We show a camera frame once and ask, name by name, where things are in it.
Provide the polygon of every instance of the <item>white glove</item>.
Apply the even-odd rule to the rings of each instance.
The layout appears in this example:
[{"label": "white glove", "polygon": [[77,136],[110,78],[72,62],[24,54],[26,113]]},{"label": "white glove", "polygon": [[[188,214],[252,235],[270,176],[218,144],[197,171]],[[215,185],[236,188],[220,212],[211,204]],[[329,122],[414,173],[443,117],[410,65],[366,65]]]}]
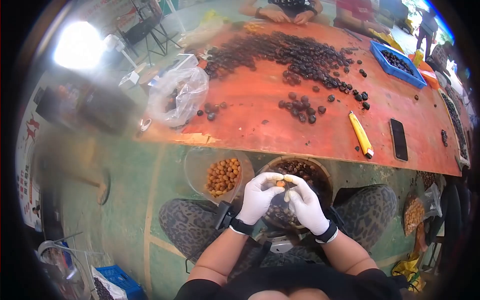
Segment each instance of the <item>white glove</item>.
[{"label": "white glove", "polygon": [[268,210],[272,198],[285,191],[285,188],[274,186],[282,180],[279,173],[262,173],[245,185],[243,205],[235,217],[247,225],[255,224]]},{"label": "white glove", "polygon": [[288,207],[297,216],[299,222],[314,235],[321,235],[327,231],[330,222],[325,217],[320,202],[314,191],[300,177],[285,175],[285,181],[296,184],[285,193],[285,202],[289,201]]}]

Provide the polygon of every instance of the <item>clear plastic bowl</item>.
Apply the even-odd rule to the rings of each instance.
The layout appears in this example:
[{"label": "clear plastic bowl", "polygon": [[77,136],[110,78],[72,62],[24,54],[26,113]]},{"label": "clear plastic bowl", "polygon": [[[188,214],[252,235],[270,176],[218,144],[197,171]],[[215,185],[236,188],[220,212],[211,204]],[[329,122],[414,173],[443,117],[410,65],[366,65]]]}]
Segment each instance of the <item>clear plastic bowl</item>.
[{"label": "clear plastic bowl", "polygon": [[[209,191],[205,189],[208,175],[207,169],[210,168],[211,164],[218,163],[227,158],[236,158],[239,160],[241,166],[240,180],[233,190],[214,198]],[[232,203],[235,200],[235,206],[239,205],[241,207],[245,185],[255,176],[252,163],[242,151],[209,147],[192,147],[185,157],[184,170],[185,177],[191,188],[216,205],[221,201]]]}]

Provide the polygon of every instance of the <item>hand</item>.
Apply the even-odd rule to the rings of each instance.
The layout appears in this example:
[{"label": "hand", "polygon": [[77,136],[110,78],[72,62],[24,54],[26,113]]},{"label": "hand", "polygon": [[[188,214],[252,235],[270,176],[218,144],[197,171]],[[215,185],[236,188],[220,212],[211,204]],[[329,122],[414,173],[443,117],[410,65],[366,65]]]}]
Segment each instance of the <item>hand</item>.
[{"label": "hand", "polygon": [[285,202],[289,201],[288,207],[297,216],[299,222],[310,229],[314,235],[325,233],[330,223],[320,207],[315,192],[300,177],[287,174],[284,180],[297,185],[285,193]]},{"label": "hand", "polygon": [[290,18],[287,17],[287,15],[283,11],[273,11],[273,10],[266,10],[266,9],[261,9],[259,11],[261,15],[264,15],[265,17],[269,18],[275,23],[282,23],[282,22],[289,22],[290,23]]},{"label": "hand", "polygon": [[315,14],[312,11],[306,11],[306,12],[301,12],[297,14],[295,19],[293,20],[293,23],[297,25],[302,25],[308,22],[309,19],[314,17]]},{"label": "hand", "polygon": [[390,33],[390,29],[388,29],[388,27],[379,23],[371,23],[370,28],[378,33],[385,33],[386,35]]},{"label": "hand", "polygon": [[285,188],[275,186],[275,182],[282,179],[282,174],[267,172],[247,183],[243,205],[236,218],[247,225],[255,224],[267,212],[272,198],[285,191]]}]

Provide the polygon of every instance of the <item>black wrist strap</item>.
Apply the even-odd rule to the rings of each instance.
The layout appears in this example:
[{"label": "black wrist strap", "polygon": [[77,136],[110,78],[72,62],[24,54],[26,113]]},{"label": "black wrist strap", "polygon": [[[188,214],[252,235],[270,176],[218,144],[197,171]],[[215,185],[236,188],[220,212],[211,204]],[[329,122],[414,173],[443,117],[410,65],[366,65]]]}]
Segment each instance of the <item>black wrist strap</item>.
[{"label": "black wrist strap", "polygon": [[318,15],[317,10],[315,8],[313,8],[312,6],[306,4],[305,8],[309,11],[312,11],[314,15]]},{"label": "black wrist strap", "polygon": [[230,226],[238,232],[244,233],[246,235],[251,235],[253,233],[253,228],[255,225],[247,225],[243,223],[241,220],[233,218]]},{"label": "black wrist strap", "polygon": [[322,243],[327,243],[329,240],[336,234],[338,228],[336,224],[330,220],[328,220],[330,225],[328,226],[328,229],[322,233],[321,235],[314,235],[316,240],[319,240]]},{"label": "black wrist strap", "polygon": [[255,12],[255,18],[257,19],[262,19],[262,16],[260,15],[260,9],[262,9],[261,7],[257,8],[257,11]]}]

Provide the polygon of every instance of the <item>bowl of peeled chestnuts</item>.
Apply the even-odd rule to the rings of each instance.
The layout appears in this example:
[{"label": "bowl of peeled chestnuts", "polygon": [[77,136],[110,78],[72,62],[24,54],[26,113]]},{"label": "bowl of peeled chestnuts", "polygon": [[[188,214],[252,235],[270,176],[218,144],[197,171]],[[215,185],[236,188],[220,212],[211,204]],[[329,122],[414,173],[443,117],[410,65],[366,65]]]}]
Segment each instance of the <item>bowl of peeled chestnuts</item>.
[{"label": "bowl of peeled chestnuts", "polygon": [[[317,194],[322,209],[330,207],[333,196],[333,187],[330,174],[317,160],[308,157],[284,155],[275,158],[265,165],[260,173],[275,172],[283,175],[290,174],[303,178],[310,188]],[[277,186],[285,187],[287,191],[296,185],[292,182],[281,180]],[[264,215],[266,222],[283,229],[303,229],[297,217],[288,207],[285,192],[276,195]]]},{"label": "bowl of peeled chestnuts", "polygon": [[215,204],[221,201],[241,207],[245,185],[254,177],[252,163],[241,151],[192,147],[185,157],[187,182]]}]

